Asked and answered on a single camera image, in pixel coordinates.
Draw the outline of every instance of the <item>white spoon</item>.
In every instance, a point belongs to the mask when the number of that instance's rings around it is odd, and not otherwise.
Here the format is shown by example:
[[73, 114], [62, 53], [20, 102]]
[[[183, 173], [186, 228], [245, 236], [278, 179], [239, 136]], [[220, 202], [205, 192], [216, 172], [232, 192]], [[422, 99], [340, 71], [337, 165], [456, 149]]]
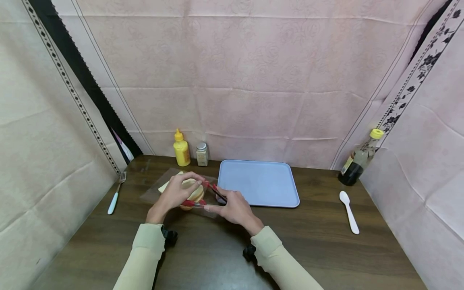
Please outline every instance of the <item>white spoon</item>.
[[351, 231], [353, 234], [359, 235], [359, 228], [356, 224], [356, 220], [354, 219], [353, 213], [351, 212], [351, 208], [349, 207], [349, 197], [348, 194], [344, 191], [340, 191], [340, 200], [345, 204], [348, 213], [348, 221], [349, 226], [351, 227]]

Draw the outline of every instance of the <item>person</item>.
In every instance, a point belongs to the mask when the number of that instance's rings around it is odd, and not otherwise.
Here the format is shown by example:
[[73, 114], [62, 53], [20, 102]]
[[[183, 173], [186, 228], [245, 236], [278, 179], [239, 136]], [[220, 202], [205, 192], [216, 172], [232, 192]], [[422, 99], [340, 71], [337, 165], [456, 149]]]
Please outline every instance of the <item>person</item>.
[[[190, 188], [182, 189], [182, 182], [190, 178], [197, 182]], [[170, 209], [178, 207], [204, 180], [193, 172], [171, 177], [163, 194], [148, 211], [146, 223], [140, 225], [132, 251], [113, 290], [152, 289], [156, 267], [164, 252], [161, 232], [164, 218]], [[227, 198], [227, 204], [208, 205], [204, 209], [243, 226], [249, 232], [251, 243], [256, 247], [258, 265], [272, 276], [281, 290], [322, 290], [316, 280], [287, 252], [271, 228], [264, 226], [253, 214], [240, 192], [222, 188], [219, 191]]]

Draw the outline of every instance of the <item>brown table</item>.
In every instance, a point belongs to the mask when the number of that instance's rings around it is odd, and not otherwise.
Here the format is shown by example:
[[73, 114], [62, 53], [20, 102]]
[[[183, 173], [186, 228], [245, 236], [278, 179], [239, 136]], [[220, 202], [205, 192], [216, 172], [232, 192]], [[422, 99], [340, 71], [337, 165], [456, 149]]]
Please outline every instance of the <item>brown table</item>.
[[[206, 168], [191, 165], [183, 170], [218, 176], [219, 164], [211, 161]], [[140, 156], [132, 161], [114, 214], [106, 212], [115, 185], [33, 289], [112, 289], [150, 208], [139, 196], [169, 168], [177, 168], [174, 158]], [[354, 235], [338, 200], [343, 185], [337, 172], [306, 168], [292, 172], [299, 207], [253, 211], [325, 290], [426, 289], [361, 183], [346, 189], [361, 231]], [[168, 214], [165, 225], [179, 238], [158, 264], [155, 289], [278, 289], [267, 273], [243, 258], [250, 237], [239, 226], [180, 209]]]

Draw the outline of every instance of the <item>yellow mustard bottle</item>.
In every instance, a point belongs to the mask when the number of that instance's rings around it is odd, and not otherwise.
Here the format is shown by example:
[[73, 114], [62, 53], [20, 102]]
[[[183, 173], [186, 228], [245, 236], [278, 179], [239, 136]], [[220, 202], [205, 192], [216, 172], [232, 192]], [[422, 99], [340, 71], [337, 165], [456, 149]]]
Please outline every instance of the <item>yellow mustard bottle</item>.
[[179, 166], [187, 166], [190, 164], [190, 151], [188, 150], [188, 143], [184, 140], [184, 135], [179, 132], [177, 128], [174, 134], [174, 150], [175, 158]]

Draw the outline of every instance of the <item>blue tray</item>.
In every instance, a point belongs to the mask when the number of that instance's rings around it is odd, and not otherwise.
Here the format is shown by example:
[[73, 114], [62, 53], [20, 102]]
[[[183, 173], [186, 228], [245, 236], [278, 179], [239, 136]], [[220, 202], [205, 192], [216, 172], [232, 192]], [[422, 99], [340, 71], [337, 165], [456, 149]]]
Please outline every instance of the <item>blue tray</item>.
[[252, 206], [297, 207], [300, 204], [286, 163], [224, 160], [219, 168], [218, 185], [240, 191]]

